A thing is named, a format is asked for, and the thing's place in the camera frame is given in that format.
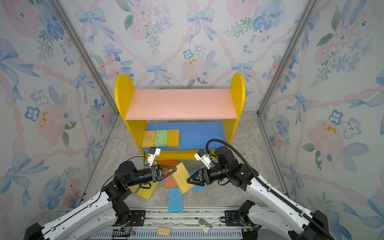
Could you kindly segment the tan yellow sponge front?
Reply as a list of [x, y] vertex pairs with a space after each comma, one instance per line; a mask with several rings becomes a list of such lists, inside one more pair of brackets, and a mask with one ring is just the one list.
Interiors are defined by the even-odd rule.
[[191, 190], [194, 185], [187, 182], [190, 174], [183, 163], [179, 163], [176, 168], [177, 170], [171, 174], [171, 177], [175, 181], [180, 193], [184, 195]]

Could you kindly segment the green sponge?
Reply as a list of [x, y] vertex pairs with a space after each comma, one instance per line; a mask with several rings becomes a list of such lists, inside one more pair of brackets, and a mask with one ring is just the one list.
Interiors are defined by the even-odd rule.
[[168, 130], [156, 130], [154, 147], [155, 148], [167, 147], [167, 139], [168, 139]]

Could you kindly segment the dull yellow sponge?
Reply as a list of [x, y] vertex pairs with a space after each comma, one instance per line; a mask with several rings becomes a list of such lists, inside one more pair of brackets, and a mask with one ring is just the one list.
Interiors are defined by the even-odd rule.
[[145, 131], [143, 140], [142, 140], [142, 149], [149, 149], [154, 147], [155, 144], [156, 131]]

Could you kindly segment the deep yellow sponge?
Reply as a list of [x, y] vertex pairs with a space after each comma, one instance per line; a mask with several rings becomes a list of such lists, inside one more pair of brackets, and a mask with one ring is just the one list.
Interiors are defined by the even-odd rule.
[[180, 130], [168, 130], [167, 148], [178, 148], [180, 144]]

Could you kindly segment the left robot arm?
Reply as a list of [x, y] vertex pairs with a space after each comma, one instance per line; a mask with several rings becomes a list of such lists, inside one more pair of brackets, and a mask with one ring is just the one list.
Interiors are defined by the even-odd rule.
[[176, 167], [154, 165], [138, 170], [131, 161], [121, 163], [115, 174], [90, 200], [64, 216], [40, 225], [35, 223], [25, 232], [26, 240], [83, 240], [92, 234], [113, 225], [127, 226], [134, 220], [125, 199], [132, 194], [131, 186], [150, 189], [152, 184], [163, 181], [177, 171]]

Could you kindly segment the yellow shelf pink blue boards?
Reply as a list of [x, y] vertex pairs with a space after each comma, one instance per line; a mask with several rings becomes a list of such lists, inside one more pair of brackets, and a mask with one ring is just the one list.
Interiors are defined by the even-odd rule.
[[231, 143], [240, 121], [246, 86], [242, 74], [236, 73], [229, 89], [137, 90], [128, 75], [115, 83], [117, 109], [143, 156], [146, 131], [179, 130], [179, 146], [161, 149], [156, 158], [192, 160], [211, 139]]

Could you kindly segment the blue sponge right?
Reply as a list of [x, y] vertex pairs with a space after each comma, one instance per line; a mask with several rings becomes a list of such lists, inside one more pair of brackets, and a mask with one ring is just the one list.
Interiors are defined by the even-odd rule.
[[[189, 174], [190, 176], [192, 176], [193, 174], [195, 174], [198, 170], [193, 170], [193, 171], [190, 171]], [[203, 187], [202, 186], [194, 186], [193, 187], [193, 190], [195, 193], [199, 192], [199, 191], [202, 191], [204, 189], [207, 188], [207, 184], [205, 184]]]

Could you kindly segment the light orange sponge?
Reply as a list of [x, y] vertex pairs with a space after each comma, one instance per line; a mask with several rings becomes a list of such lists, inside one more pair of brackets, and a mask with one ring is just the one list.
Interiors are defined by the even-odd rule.
[[170, 188], [177, 188], [177, 184], [172, 176], [168, 176], [165, 179], [164, 188], [170, 189]]

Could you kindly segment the dark orange sponge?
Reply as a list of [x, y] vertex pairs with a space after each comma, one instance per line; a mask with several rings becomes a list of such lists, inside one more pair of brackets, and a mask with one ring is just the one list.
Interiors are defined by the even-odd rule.
[[162, 161], [159, 161], [159, 165], [176, 167], [177, 164], [178, 164], [177, 160], [162, 160]]

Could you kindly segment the bright yellow sponge left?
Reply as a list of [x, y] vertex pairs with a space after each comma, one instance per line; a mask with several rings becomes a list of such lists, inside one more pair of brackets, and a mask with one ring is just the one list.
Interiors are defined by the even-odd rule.
[[137, 192], [137, 196], [149, 201], [150, 198], [152, 197], [155, 189], [157, 188], [159, 182], [149, 182], [146, 185], [143, 185], [141, 188], [139, 188]]

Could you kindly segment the blue sponge front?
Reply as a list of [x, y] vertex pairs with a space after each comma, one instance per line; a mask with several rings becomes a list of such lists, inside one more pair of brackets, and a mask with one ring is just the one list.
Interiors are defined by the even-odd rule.
[[183, 195], [178, 188], [169, 189], [169, 213], [181, 213], [183, 211]]

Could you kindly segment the yellow sponge far left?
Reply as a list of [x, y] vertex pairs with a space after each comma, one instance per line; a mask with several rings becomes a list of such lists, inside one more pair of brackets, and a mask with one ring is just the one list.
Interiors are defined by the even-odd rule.
[[129, 190], [132, 192], [132, 193], [136, 193], [137, 190], [139, 189], [139, 185], [135, 185], [135, 186], [129, 186]]

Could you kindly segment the metal clip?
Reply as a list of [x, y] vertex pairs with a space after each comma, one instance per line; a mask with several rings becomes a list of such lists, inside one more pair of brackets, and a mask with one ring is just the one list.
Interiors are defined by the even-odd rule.
[[204, 231], [206, 235], [210, 233], [210, 230], [212, 229], [212, 225], [209, 224], [207, 221], [204, 219], [199, 219], [199, 226], [200, 228]]

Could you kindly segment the small wooden block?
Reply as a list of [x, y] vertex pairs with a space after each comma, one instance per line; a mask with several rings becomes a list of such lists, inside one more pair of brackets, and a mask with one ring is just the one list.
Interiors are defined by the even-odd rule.
[[171, 228], [158, 227], [157, 235], [170, 237], [171, 236]]

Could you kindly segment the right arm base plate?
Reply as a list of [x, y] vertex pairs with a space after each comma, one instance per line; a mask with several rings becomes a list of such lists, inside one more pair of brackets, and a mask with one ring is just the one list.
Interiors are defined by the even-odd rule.
[[225, 210], [220, 221], [227, 227], [258, 228], [260, 226], [252, 222], [245, 223], [245, 220], [239, 217], [238, 210]]

